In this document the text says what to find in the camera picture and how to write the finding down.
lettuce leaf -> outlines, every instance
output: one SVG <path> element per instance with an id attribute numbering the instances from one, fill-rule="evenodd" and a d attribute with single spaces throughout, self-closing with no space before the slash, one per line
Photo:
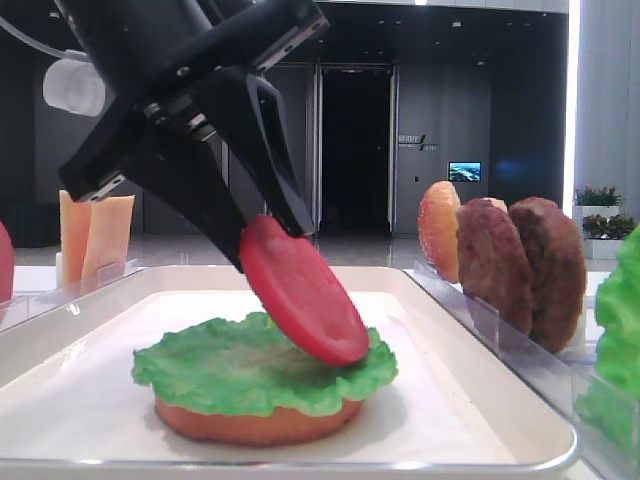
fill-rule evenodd
<path id="1" fill-rule="evenodd" d="M 576 410 L 630 454 L 635 444 L 634 398 L 640 400 L 640 228 L 627 237 L 618 260 L 618 268 L 596 294 L 596 321 L 605 329 L 596 372 L 628 395 L 613 394 L 605 382 L 597 383 L 578 399 Z M 633 455 L 640 458 L 640 452 Z"/>
<path id="2" fill-rule="evenodd" d="M 398 374 L 389 346 L 368 332 L 367 357 L 335 368 L 294 345 L 266 313 L 214 318 L 134 352 L 132 375 L 169 405 L 206 415 L 269 416 L 276 407 L 332 415 L 343 399 L 364 400 Z"/>

television screen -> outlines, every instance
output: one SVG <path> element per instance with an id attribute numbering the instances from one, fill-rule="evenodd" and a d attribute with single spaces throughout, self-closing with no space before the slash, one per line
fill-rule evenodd
<path id="1" fill-rule="evenodd" d="M 450 182 L 479 182 L 482 173 L 480 162 L 450 162 Z"/>

potted plant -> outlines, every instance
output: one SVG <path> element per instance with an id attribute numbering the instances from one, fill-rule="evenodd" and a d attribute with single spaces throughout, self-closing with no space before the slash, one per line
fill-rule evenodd
<path id="1" fill-rule="evenodd" d="M 615 260 L 622 242 L 636 228 L 633 218 L 614 215 L 589 215 L 584 218 L 585 257 L 594 260 Z"/>
<path id="2" fill-rule="evenodd" d="M 582 225 L 584 219 L 591 215 L 601 215 L 605 219 L 620 213 L 622 197 L 616 192 L 616 187 L 591 188 L 587 185 L 584 190 L 576 189 L 573 218 L 584 234 Z"/>

white tray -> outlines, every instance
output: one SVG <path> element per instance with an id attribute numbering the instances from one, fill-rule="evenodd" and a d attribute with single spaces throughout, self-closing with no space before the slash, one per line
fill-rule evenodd
<path id="1" fill-rule="evenodd" d="M 231 267 L 154 268 L 0 335 L 0 479 L 547 479 L 577 461 L 573 427 L 408 275 L 335 271 L 400 369 L 344 431 L 256 450 L 164 427 L 132 351 L 260 302 Z"/>

cable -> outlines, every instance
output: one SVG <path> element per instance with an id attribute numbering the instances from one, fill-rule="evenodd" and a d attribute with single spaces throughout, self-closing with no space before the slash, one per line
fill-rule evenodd
<path id="1" fill-rule="evenodd" d="M 40 43 L 37 40 L 34 40 L 28 35 L 25 35 L 16 27 L 7 22 L 3 17 L 0 17 L 0 27 L 4 28 L 10 35 L 13 35 L 18 40 L 23 43 L 26 43 L 32 48 L 41 51 L 42 53 L 46 53 L 47 55 L 51 55 L 56 58 L 65 58 L 65 53 L 62 50 L 55 49 L 50 47 L 49 45 L 45 45 L 44 43 Z"/>

